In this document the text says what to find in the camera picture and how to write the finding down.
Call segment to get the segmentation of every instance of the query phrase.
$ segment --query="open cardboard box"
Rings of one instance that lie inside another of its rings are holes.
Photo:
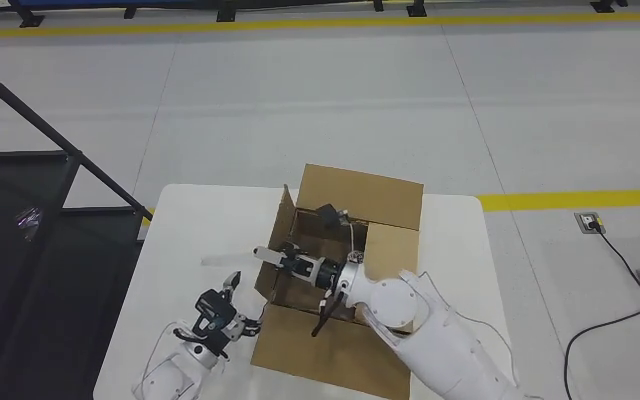
[[[354,221],[355,249],[372,280],[416,271],[423,185],[337,168],[307,165],[297,207],[285,186],[268,247],[285,241],[314,257],[343,262],[348,227],[327,230],[314,210],[332,204]],[[263,263],[256,290],[268,300],[251,364],[390,399],[408,399],[409,369],[366,326],[359,312],[339,308],[317,337],[324,291],[277,274]]]

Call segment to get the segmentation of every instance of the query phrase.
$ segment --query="gray floor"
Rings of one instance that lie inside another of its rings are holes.
[[[639,34],[615,24],[0,39],[0,79],[150,207],[175,182],[296,187],[306,162],[429,193],[632,189]],[[0,150],[54,148],[6,106],[0,124]],[[86,173],[67,202],[114,204]],[[570,337],[640,307],[573,211],[486,214],[519,375],[547,400],[566,398]],[[640,265],[640,210],[595,211]],[[632,320],[575,346],[575,399],[639,398],[639,333]]]

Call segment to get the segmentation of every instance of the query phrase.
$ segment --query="power outlet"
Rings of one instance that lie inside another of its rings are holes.
[[[606,233],[604,229],[604,225],[602,225],[602,220],[600,219],[600,216],[598,215],[597,212],[589,211],[589,212],[583,212],[583,213],[575,213],[573,215],[575,215],[576,221],[578,221],[578,226],[580,227],[580,230],[582,231],[582,233],[585,233],[588,235],[598,234],[598,231],[589,227],[589,223],[594,221],[600,225],[600,229],[602,233]]]

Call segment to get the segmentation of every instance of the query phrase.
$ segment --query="yellow floor line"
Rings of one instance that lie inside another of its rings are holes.
[[[232,32],[274,29],[312,28],[364,28],[421,25],[526,25],[526,24],[590,24],[601,22],[640,22],[640,13],[613,14],[554,14],[554,15],[501,15],[459,17],[382,17],[253,21],[206,24],[163,24],[121,26],[75,26],[0,29],[0,37],[87,36],[87,35],[139,35],[159,33]]]
[[[485,212],[640,207],[640,190],[482,194],[476,197]],[[155,208],[149,210],[152,214],[155,212]],[[145,218],[143,225],[149,225],[149,220]]]

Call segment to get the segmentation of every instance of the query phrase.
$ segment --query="table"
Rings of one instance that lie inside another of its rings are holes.
[[[133,399],[139,377],[162,328],[195,321],[198,296],[242,272],[234,305],[257,318],[264,299],[253,289],[260,262],[251,250],[266,245],[282,189],[169,185],[164,188],[109,350],[94,389],[95,400]],[[291,195],[297,197],[297,190]],[[428,268],[445,298],[472,318],[494,325],[509,340],[489,238],[480,202],[471,196],[426,194],[420,222],[418,272]],[[489,328],[471,324],[488,353],[510,376],[509,353]],[[166,334],[153,357],[179,343]],[[215,375],[201,399],[376,399],[377,397],[249,364],[255,339],[226,350],[231,362]],[[438,399],[415,377],[412,399]]]

